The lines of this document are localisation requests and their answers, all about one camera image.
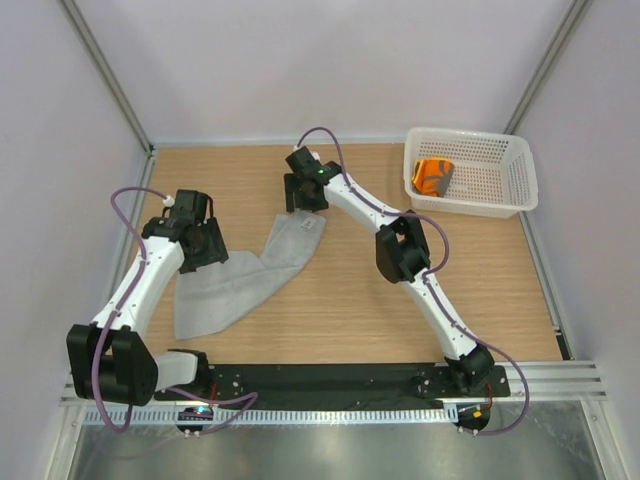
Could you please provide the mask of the white grey-towel label tag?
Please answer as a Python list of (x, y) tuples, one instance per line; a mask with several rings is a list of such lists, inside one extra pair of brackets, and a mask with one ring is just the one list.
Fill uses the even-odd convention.
[(311, 229), (311, 228), (314, 226), (314, 224), (315, 224), (315, 223), (316, 223), (316, 220), (315, 220), (315, 219), (312, 219), (312, 218), (306, 218), (306, 219), (302, 222), (302, 224), (301, 224), (301, 228), (302, 228), (302, 229), (304, 229), (304, 230), (309, 230), (309, 229)]

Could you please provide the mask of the grey cloth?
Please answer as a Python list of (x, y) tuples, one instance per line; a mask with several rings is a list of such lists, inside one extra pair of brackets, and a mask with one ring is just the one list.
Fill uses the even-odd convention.
[[(301, 228), (306, 218), (316, 220), (309, 230)], [(225, 263), (180, 274), (173, 302), (175, 338), (219, 333), (261, 306), (303, 271), (325, 227), (326, 219), (317, 214), (278, 214), (259, 256), (231, 251)]]

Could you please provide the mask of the white perforated plastic basket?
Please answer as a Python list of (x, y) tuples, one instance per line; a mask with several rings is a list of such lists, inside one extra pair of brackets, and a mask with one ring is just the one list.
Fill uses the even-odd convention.
[[(453, 164), (443, 196), (425, 196), (412, 184), (415, 164), (423, 159)], [(538, 205), (532, 151), (514, 135), (413, 128), (404, 146), (403, 180), (415, 210), (509, 218)]]

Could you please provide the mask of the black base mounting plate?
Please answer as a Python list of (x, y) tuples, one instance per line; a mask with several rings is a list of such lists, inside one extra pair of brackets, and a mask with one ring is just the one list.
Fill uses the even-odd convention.
[(256, 392), (257, 410), (392, 411), (438, 408), (444, 399), (510, 395), (505, 369), (469, 393), (459, 390), (448, 366), (396, 364), (217, 364), (210, 379), (183, 390), (206, 399), (233, 400)]

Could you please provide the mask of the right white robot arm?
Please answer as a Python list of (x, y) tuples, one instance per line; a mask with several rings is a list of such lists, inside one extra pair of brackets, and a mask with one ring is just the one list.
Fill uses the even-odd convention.
[(386, 205), (339, 164), (323, 164), (305, 146), (294, 148), (286, 163), (291, 169), (284, 175), (286, 210), (317, 212), (333, 206), (364, 225), (374, 235), (379, 273), (408, 293), (436, 333), (453, 389), (464, 396), (482, 390), (495, 360), (444, 294), (419, 215)]

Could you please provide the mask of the aluminium frame post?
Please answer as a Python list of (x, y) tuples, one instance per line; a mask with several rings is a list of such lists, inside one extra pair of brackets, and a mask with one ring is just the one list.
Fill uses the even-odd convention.
[(505, 126), (504, 134), (514, 135), (518, 131), (593, 3), (593, 0), (573, 0), (570, 2), (569, 8), (562, 17), (520, 96)]
[(58, 5), (66, 15), (72, 30), (77, 35), (90, 61), (96, 68), (138, 143), (145, 154), (150, 156), (154, 149), (153, 143), (149, 139), (77, 2), (73, 0), (60, 0), (58, 1)]

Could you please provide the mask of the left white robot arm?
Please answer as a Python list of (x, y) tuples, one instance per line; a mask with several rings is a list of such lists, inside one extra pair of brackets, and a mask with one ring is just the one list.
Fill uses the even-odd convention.
[(191, 400), (204, 398), (212, 388), (205, 353), (173, 349), (155, 356), (144, 341), (172, 277), (229, 258), (210, 195), (180, 189), (161, 200), (161, 214), (143, 228), (126, 226), (138, 251), (107, 304), (90, 323), (75, 324), (67, 334), (73, 386), (80, 398), (144, 406), (173, 387)]

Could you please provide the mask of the right aluminium frame post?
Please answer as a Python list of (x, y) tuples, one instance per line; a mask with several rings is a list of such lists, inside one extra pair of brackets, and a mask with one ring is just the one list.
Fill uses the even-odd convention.
[(518, 131), (593, 3), (593, 0), (573, 0), (570, 2), (569, 8), (562, 17), (520, 96), (505, 126), (504, 134), (514, 135)]

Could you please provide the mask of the orange grey giraffe towel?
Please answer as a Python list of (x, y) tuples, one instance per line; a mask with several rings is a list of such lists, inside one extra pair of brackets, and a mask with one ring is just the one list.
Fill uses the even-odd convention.
[(423, 196), (442, 198), (449, 188), (454, 169), (454, 164), (447, 158), (429, 157), (416, 160), (411, 185)]

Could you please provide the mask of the aluminium rail front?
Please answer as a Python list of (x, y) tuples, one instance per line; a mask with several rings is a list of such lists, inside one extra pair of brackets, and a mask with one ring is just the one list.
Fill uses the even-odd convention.
[[(518, 362), (517, 365), (524, 374), (533, 401), (600, 401), (607, 397), (601, 375), (593, 361), (525, 361)], [(498, 362), (496, 366), (505, 369), (503, 377), (509, 382), (512, 397), (515, 400), (524, 399), (524, 387), (515, 367), (508, 362)], [(62, 390), (58, 405), (89, 405), (87, 400), (76, 396), (71, 376)]]

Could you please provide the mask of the left aluminium frame post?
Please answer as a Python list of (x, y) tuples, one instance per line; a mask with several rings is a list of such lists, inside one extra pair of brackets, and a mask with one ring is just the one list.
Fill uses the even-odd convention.
[(149, 139), (77, 2), (73, 0), (60, 0), (58, 1), (58, 5), (66, 15), (72, 30), (77, 35), (90, 61), (96, 68), (138, 143), (145, 154), (150, 156), (154, 149), (153, 143)]

